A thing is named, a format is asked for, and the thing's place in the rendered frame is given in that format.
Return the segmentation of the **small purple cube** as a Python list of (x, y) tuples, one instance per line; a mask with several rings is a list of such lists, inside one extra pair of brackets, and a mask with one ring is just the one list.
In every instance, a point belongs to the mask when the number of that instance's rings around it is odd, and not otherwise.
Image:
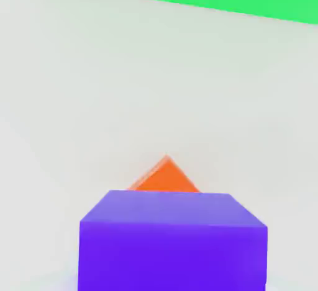
[(229, 194), (112, 190), (80, 221), (78, 291), (265, 291), (267, 249)]

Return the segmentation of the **small orange cube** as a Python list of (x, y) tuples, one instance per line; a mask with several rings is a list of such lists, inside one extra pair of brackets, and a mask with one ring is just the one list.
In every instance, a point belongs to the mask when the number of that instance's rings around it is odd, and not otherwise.
[(154, 167), (134, 182), (128, 190), (161, 192), (199, 192), (169, 156), (164, 156)]

